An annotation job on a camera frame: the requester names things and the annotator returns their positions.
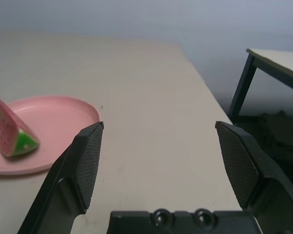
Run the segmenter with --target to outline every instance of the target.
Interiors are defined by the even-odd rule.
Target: red watermelon flesh
[[[25,154],[39,144],[33,131],[0,100],[0,152],[5,156]]]

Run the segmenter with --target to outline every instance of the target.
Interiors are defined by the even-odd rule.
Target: screw
[[[216,223],[215,215],[206,209],[197,210],[193,216],[194,222],[202,229],[211,230]]]
[[[173,223],[173,215],[165,209],[156,210],[151,216],[152,223],[160,228],[168,228]]]

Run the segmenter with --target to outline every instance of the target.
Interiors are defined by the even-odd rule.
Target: small table
[[[54,94],[94,104],[105,124],[72,234],[106,233],[113,210],[240,210],[214,128],[230,121],[176,45],[0,33],[2,99]],[[45,176],[0,177],[0,234],[18,231]]]
[[[259,49],[247,49],[246,51],[249,56],[228,114],[232,122],[238,120],[242,104],[257,68],[293,89],[293,52]]]

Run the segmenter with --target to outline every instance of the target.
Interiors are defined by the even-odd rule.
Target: pink plate
[[[100,121],[92,105],[73,97],[40,96],[8,103],[41,141],[27,156],[0,153],[0,175],[23,175],[49,169],[83,128]]]

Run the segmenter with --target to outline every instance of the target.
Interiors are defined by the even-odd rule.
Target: table surface
[[[247,52],[293,77],[293,52],[261,49],[247,49]]]
[[[94,104],[105,123],[73,234],[106,233],[113,210],[240,210],[214,128],[229,119],[177,46],[0,32],[2,99],[49,94]],[[0,234],[18,231],[45,176],[0,177]]]

